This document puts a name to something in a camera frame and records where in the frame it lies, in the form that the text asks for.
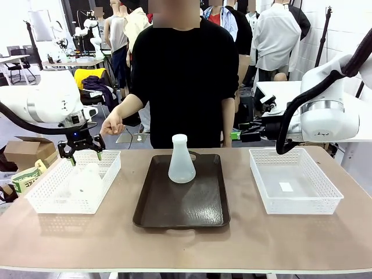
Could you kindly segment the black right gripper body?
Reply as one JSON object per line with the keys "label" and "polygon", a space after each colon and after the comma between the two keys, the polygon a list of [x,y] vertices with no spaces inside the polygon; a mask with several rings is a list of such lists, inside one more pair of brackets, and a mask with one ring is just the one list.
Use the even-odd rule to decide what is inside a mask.
{"label": "black right gripper body", "polygon": [[280,123],[250,122],[241,124],[242,142],[259,142],[262,138],[276,141],[280,132]]}

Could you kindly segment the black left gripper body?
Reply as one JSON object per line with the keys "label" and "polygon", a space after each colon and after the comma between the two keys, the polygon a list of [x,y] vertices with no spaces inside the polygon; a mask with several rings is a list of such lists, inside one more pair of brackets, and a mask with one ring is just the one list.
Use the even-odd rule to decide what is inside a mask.
{"label": "black left gripper body", "polygon": [[98,123],[85,123],[81,129],[66,135],[66,141],[69,147],[73,147],[76,151],[91,149],[94,150],[93,137],[90,134],[90,129],[97,126]]}

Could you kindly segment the person right hand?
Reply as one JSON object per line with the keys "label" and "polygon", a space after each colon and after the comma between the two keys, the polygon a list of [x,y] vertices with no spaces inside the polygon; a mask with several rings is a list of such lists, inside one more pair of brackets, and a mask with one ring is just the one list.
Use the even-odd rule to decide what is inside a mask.
{"label": "person right hand", "polygon": [[100,135],[119,135],[124,129],[125,125],[123,124],[123,119],[116,111],[112,111],[102,123]]}

